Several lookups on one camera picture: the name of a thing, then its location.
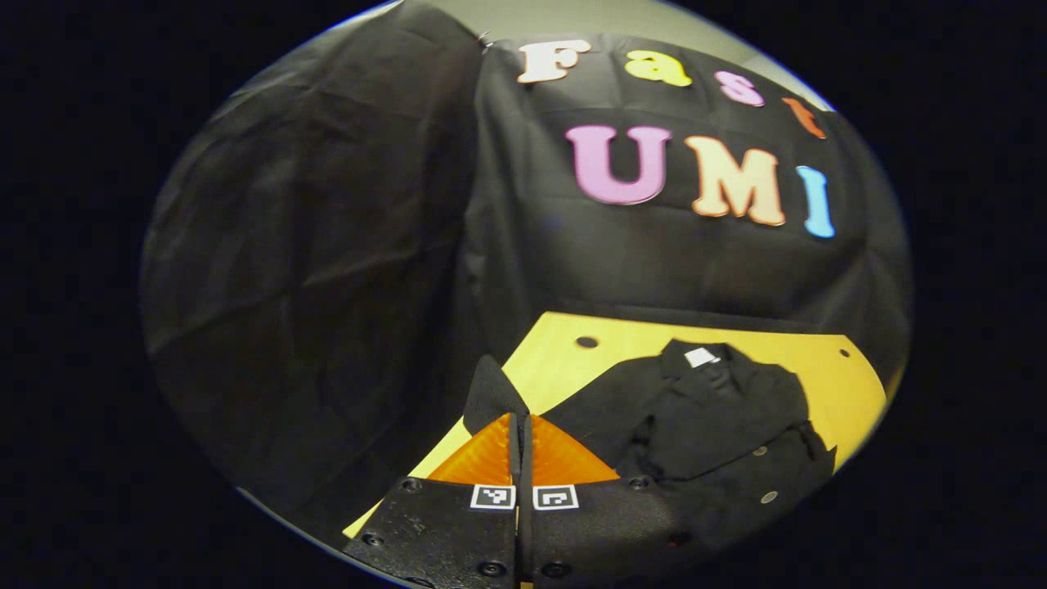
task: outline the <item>letter u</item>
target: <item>letter u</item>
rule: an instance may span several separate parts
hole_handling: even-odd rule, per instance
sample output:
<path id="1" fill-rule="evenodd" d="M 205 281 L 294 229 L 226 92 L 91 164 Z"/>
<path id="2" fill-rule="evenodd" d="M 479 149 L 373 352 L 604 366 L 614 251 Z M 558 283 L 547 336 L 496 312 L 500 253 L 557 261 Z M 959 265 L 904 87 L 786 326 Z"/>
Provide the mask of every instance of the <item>letter u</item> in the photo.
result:
<path id="1" fill-rule="evenodd" d="M 622 182 L 610 172 L 610 140 L 618 133 L 611 127 L 575 127 L 566 137 L 575 145 L 575 176 L 578 186 L 594 200 L 607 204 L 639 204 L 665 187 L 665 143 L 672 136 L 659 127 L 633 127 L 625 134 L 639 143 L 640 177 Z"/>

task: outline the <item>black cloth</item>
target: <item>black cloth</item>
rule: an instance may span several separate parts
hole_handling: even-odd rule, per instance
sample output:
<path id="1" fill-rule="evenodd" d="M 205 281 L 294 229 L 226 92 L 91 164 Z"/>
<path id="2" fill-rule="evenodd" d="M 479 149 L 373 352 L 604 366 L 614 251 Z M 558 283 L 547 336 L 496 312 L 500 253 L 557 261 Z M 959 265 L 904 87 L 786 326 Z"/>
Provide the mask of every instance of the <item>black cloth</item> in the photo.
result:
<path id="1" fill-rule="evenodd" d="M 719 360 L 692 368 L 685 355 L 697 348 Z M 673 340 L 658 357 L 615 365 L 542 417 L 622 477 L 662 485 L 710 552 L 786 514 L 834 467 L 797 377 L 727 344 Z"/>
<path id="2" fill-rule="evenodd" d="M 525 417 L 531 414 L 531 410 L 498 363 L 490 356 L 485 356 L 476 363 L 476 371 L 469 385 L 469 397 L 462 411 L 465 429 L 476 435 L 491 422 L 507 413 Z"/>
<path id="3" fill-rule="evenodd" d="M 560 80 L 520 84 L 527 43 L 584 39 L 592 50 Z M 628 73 L 627 53 L 678 60 L 689 87 Z M 715 73 L 752 81 L 766 104 L 729 98 Z M 816 114 L 819 139 L 783 97 Z M 885 388 L 898 377 L 912 332 L 912 276 L 900 210 L 869 146 L 836 112 L 755 72 L 698 51 L 614 35 L 557 35 L 496 41 L 477 82 L 478 155 L 466 217 L 471 288 L 483 333 L 505 363 L 542 313 L 563 312 L 653 323 L 795 334 L 843 334 L 869 359 Z M 666 183 L 634 205 L 586 196 L 564 133 L 583 124 L 617 131 L 616 178 L 639 174 L 626 131 L 655 126 L 665 145 Z M 690 135 L 719 139 L 735 160 L 750 149 L 778 159 L 786 222 L 696 214 L 698 168 Z M 806 192 L 796 173 L 827 177 L 836 235 L 804 228 Z"/>
<path id="4" fill-rule="evenodd" d="M 459 418 L 480 358 L 451 318 L 482 50 L 417 2 L 332 28 L 235 92 L 155 204 L 163 392 L 223 474 L 334 546 Z"/>
<path id="5" fill-rule="evenodd" d="M 691 368 L 705 348 L 718 362 Z M 727 344 L 673 340 L 658 357 L 621 362 L 542 417 L 619 465 L 634 437 L 660 477 L 686 479 L 734 460 L 806 422 L 797 377 Z"/>

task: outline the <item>yellow board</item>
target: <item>yellow board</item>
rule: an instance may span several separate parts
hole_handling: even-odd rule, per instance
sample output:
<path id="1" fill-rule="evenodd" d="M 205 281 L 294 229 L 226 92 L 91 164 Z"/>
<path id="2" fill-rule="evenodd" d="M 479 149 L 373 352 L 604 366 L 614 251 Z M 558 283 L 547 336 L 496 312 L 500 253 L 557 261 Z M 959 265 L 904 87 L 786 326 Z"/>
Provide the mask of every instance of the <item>yellow board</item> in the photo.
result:
<path id="1" fill-rule="evenodd" d="M 598 345 L 582 347 L 579 338 L 592 338 Z M 616 364 L 661 355 L 671 340 L 729 344 L 754 362 L 777 364 L 796 375 L 815 430 L 826 448 L 837 448 L 837 471 L 872 433 L 887 405 L 872 366 L 845 336 L 707 330 L 547 313 L 503 370 L 531 412 L 541 415 Z M 470 437 L 459 420 L 410 476 L 429 476 Z M 343 534 L 354 538 L 377 507 Z"/>

